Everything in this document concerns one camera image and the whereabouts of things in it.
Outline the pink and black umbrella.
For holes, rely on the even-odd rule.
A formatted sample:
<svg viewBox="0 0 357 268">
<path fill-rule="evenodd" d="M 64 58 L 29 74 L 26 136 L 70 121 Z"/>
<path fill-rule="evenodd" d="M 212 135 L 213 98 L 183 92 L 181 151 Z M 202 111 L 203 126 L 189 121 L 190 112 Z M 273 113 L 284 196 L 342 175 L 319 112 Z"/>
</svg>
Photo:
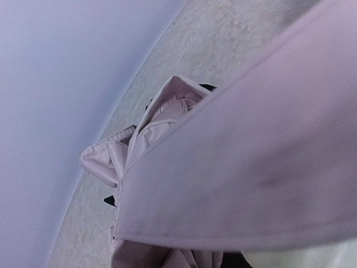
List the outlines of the pink and black umbrella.
<svg viewBox="0 0 357 268">
<path fill-rule="evenodd" d="M 322 1 L 222 87 L 173 76 L 80 165 L 117 191 L 111 267 L 354 239 L 356 2 Z"/>
</svg>

